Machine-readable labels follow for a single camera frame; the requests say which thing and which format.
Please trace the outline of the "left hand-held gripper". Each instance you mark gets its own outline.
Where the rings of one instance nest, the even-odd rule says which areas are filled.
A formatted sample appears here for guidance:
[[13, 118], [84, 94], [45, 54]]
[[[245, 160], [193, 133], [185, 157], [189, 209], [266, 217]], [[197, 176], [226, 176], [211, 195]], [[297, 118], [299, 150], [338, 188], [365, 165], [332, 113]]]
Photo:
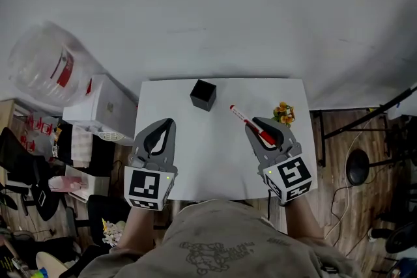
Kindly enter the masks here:
[[[124, 198], [132, 207], [161, 211], [173, 189], [178, 169], [174, 166], [176, 124], [172, 118], [153, 122], [135, 138], [135, 154], [124, 168]], [[161, 149], [152, 152], [161, 137]]]

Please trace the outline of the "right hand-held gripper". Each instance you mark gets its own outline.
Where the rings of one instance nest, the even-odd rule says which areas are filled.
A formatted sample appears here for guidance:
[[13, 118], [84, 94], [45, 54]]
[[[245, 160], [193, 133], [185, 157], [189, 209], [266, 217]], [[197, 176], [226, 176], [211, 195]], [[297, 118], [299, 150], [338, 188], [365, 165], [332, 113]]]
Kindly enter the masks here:
[[258, 173], [285, 206], [311, 189], [313, 177], [302, 159], [301, 145], [295, 144], [296, 139], [286, 125], [265, 117], [252, 120], [259, 133], [251, 126], [245, 126], [245, 132], [257, 159], [263, 161]]

